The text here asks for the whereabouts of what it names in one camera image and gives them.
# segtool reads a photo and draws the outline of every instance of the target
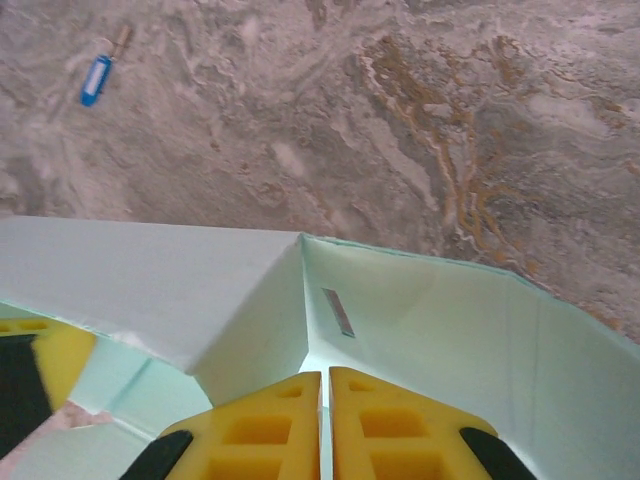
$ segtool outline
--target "black rubber pad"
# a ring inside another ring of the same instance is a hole
[[[193,434],[188,430],[178,430],[154,440],[120,480],[164,480],[192,440]]]
[[[35,339],[0,337],[0,458],[53,413],[31,348]]]
[[[477,428],[463,428],[460,435],[493,480],[536,480],[509,446]]]

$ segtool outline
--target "foam board box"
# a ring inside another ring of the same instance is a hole
[[[95,333],[70,399],[115,419],[12,478],[116,479],[171,423],[331,365],[484,418],[541,480],[640,478],[640,347],[512,273],[294,232],[13,217],[0,243],[0,317]]]

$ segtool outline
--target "yellow plastic part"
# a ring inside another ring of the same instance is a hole
[[[48,318],[0,320],[0,336],[36,335],[31,344],[51,410],[62,407],[89,360],[96,337]]]
[[[169,427],[194,438],[167,480],[319,480],[319,372],[300,373]]]
[[[484,420],[378,378],[332,367],[335,480],[491,480],[459,434]]]

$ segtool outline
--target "gray marble surface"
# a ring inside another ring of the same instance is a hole
[[[2,207],[481,262],[640,341],[638,45],[637,0],[5,0]]]

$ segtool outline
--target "blue usb drive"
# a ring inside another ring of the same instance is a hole
[[[131,35],[131,27],[125,25],[120,31],[118,40],[113,43],[110,55],[99,55],[93,61],[87,78],[82,86],[80,102],[85,107],[91,107],[98,101],[102,88],[109,77],[113,63],[120,57]]]

